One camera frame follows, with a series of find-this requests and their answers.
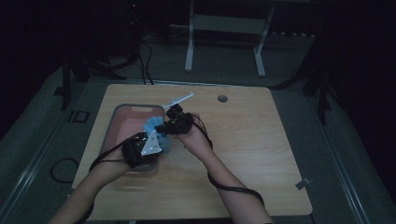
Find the black cable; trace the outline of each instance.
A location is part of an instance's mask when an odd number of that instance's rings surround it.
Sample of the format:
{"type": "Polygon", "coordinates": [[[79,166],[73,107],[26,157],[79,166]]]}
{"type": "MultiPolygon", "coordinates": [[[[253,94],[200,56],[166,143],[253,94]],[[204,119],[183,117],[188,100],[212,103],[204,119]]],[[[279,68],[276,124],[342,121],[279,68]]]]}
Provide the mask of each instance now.
{"type": "Polygon", "coordinates": [[[96,158],[96,160],[94,160],[93,163],[91,164],[90,171],[93,169],[93,167],[95,167],[97,164],[102,162],[102,159],[104,159],[106,156],[108,156],[108,154],[115,151],[117,148],[121,147],[125,142],[129,141],[130,139],[136,138],[139,134],[141,134],[141,133],[136,133],[136,134],[132,135],[131,137],[126,138],[118,145],[114,146],[113,148],[109,149],[108,151],[106,151],[106,152],[102,153],[100,156],[98,156],[98,158],[96,158]]]}
{"type": "Polygon", "coordinates": [[[142,64],[142,79],[143,79],[143,84],[146,85],[146,79],[145,79],[145,65],[143,64],[143,60],[142,60],[142,57],[140,56],[140,54],[139,54],[139,56],[138,56],[138,59],[139,59],[140,63],[142,64]]]}
{"type": "Polygon", "coordinates": [[[204,124],[204,122],[198,117],[198,116],[196,116],[196,115],[194,115],[194,114],[191,114],[193,117],[196,117],[199,121],[200,121],[200,123],[202,124],[202,127],[204,128],[204,131],[205,131],[205,135],[207,136],[207,130],[206,130],[206,126],[205,126],[205,124],[204,124]]]}
{"type": "Polygon", "coordinates": [[[148,50],[149,50],[148,61],[146,62],[146,75],[147,75],[148,80],[151,83],[151,85],[154,85],[154,82],[152,81],[151,76],[149,75],[149,61],[151,59],[151,47],[148,44],[146,44],[144,41],[142,42],[142,44],[144,46],[148,47],[148,50]]]}
{"type": "Polygon", "coordinates": [[[103,161],[99,161],[99,162],[104,162],[104,161],[127,161],[127,159],[121,159],[121,160],[103,160],[103,161]]]}
{"type": "Polygon", "coordinates": [[[193,125],[194,125],[195,127],[197,127],[199,131],[201,131],[201,133],[202,133],[202,134],[204,135],[204,137],[206,138],[206,141],[209,143],[210,147],[211,147],[212,150],[213,150],[213,143],[212,143],[212,140],[210,140],[210,138],[209,138],[209,136],[207,135],[207,133],[204,132],[204,129],[203,129],[202,127],[200,127],[199,124],[197,124],[197,123],[195,123],[195,122],[193,123],[193,125]]]}
{"type": "Polygon", "coordinates": [[[262,198],[260,193],[257,192],[256,190],[239,188],[239,187],[226,187],[226,186],[223,186],[223,185],[219,184],[218,182],[216,182],[216,180],[213,179],[213,177],[210,175],[210,173],[207,173],[207,178],[209,178],[210,183],[213,186],[215,186],[217,189],[222,189],[222,190],[226,190],[226,191],[235,191],[235,192],[240,192],[240,193],[248,193],[248,194],[254,195],[254,196],[256,196],[259,199],[259,201],[265,207],[264,199],[262,198]]]}
{"type": "Polygon", "coordinates": [[[88,209],[88,211],[82,216],[82,218],[79,219],[75,224],[84,224],[86,223],[87,219],[91,216],[93,208],[95,206],[95,203],[91,205],[91,207],[88,209]]]}
{"type": "Polygon", "coordinates": [[[72,158],[63,158],[63,159],[61,159],[61,160],[56,161],[56,162],[51,166],[51,168],[50,168],[50,170],[49,170],[49,175],[50,175],[50,177],[51,177],[54,181],[56,181],[56,182],[58,182],[58,183],[70,184],[70,183],[73,183],[73,180],[62,180],[62,179],[59,179],[58,177],[55,176],[55,173],[53,173],[53,170],[55,169],[55,167],[56,167],[57,165],[59,165],[61,162],[64,162],[64,161],[72,161],[72,162],[76,165],[76,167],[78,168],[78,162],[77,162],[76,160],[74,160],[74,159],[72,159],[72,158]]]}

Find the metal frame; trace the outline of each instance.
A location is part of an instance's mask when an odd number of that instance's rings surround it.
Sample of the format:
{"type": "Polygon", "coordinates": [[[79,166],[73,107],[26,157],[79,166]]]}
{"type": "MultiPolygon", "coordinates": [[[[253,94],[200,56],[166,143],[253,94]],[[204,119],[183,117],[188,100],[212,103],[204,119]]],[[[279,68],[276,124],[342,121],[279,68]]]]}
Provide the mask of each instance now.
{"type": "Polygon", "coordinates": [[[256,61],[259,77],[265,77],[264,65],[262,62],[262,47],[268,35],[275,7],[271,7],[266,20],[207,16],[194,14],[194,0],[190,0],[190,24],[189,24],[189,45],[187,46],[186,72],[192,71],[192,60],[194,56],[194,30],[211,30],[222,32],[236,32],[244,34],[261,35],[259,44],[253,48],[254,59],[256,61]]]}
{"type": "Polygon", "coordinates": [[[323,125],[322,121],[320,120],[320,117],[315,112],[315,108],[311,101],[308,98],[306,98],[306,102],[312,113],[312,116],[315,118],[316,124],[318,125],[318,128],[321,134],[323,135],[324,143],[326,144],[327,149],[329,149],[329,155],[332,160],[334,171],[345,193],[346,200],[349,203],[351,212],[357,223],[370,224],[371,223],[370,219],[368,218],[364,206],[361,203],[361,196],[357,192],[355,185],[350,178],[350,174],[348,173],[347,168],[344,166],[344,163],[341,160],[341,156],[338,153],[339,149],[336,148],[336,146],[334,145],[329,130],[327,129],[326,125],[323,125]]]}

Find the white object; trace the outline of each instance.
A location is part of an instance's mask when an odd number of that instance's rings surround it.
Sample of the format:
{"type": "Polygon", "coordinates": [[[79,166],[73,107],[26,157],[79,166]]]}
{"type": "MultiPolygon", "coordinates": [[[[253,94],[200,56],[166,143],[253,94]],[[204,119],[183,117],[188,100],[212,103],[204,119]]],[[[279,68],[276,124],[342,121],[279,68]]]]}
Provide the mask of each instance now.
{"type": "Polygon", "coordinates": [[[158,143],[157,139],[157,132],[153,130],[149,136],[146,144],[143,146],[142,149],[142,156],[147,156],[151,154],[160,153],[162,149],[160,148],[160,144],[158,143]]]}
{"type": "Polygon", "coordinates": [[[172,105],[177,105],[178,103],[185,101],[187,99],[189,99],[190,97],[192,97],[194,95],[194,93],[191,91],[190,94],[186,95],[186,96],[182,96],[179,98],[173,98],[172,101],[167,104],[167,105],[163,105],[163,109],[166,109],[168,107],[171,107],[172,105]]]}
{"type": "Polygon", "coordinates": [[[192,70],[194,30],[235,32],[261,36],[259,44],[253,49],[253,54],[259,77],[265,77],[264,65],[262,62],[262,47],[265,37],[267,37],[274,12],[275,7],[271,7],[266,20],[200,15],[194,14],[194,0],[190,0],[189,45],[187,47],[184,70],[186,72],[192,70]]]}

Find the white table leg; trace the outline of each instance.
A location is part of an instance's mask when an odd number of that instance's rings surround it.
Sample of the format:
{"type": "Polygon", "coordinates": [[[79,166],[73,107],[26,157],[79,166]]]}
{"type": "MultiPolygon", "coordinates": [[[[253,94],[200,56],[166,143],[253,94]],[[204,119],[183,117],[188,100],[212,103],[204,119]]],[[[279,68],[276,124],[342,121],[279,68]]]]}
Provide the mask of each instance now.
{"type": "Polygon", "coordinates": [[[190,72],[192,70],[192,59],[194,56],[194,1],[190,0],[190,26],[189,26],[189,45],[187,46],[186,65],[184,71],[190,72]]]}
{"type": "Polygon", "coordinates": [[[265,37],[268,35],[268,29],[270,28],[271,20],[274,16],[275,7],[271,7],[268,13],[267,21],[262,28],[262,37],[257,47],[253,48],[254,59],[256,61],[257,73],[259,77],[265,77],[264,65],[262,63],[262,46],[264,45],[265,37]]]}

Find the white stand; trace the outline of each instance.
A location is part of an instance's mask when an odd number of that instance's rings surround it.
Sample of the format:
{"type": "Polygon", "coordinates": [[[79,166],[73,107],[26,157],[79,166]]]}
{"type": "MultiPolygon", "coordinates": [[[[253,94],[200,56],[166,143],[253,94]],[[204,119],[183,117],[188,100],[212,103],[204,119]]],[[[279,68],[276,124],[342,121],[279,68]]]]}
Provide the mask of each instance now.
{"type": "Polygon", "coordinates": [[[271,7],[266,20],[207,16],[194,14],[194,0],[190,2],[190,31],[189,45],[187,47],[186,65],[184,70],[190,72],[192,70],[192,59],[194,55],[194,30],[210,30],[222,32],[235,32],[244,34],[261,35],[260,43],[253,48],[254,58],[256,61],[257,72],[259,77],[265,76],[264,65],[262,63],[262,46],[265,37],[268,35],[268,29],[274,16],[275,7],[271,7]]]}

